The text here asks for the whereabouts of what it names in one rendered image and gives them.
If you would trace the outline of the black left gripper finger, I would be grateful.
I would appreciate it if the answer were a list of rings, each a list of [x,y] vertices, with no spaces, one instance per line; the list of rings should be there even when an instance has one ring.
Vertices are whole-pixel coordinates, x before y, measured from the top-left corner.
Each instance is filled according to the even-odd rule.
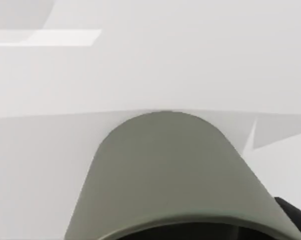
[[[301,232],[301,210],[281,197],[274,199]]]

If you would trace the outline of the grey-green cup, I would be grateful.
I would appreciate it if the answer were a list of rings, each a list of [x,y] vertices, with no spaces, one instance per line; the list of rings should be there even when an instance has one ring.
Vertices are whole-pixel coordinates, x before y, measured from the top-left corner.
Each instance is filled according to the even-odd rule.
[[[158,111],[100,143],[63,240],[301,240],[301,230],[216,126]]]

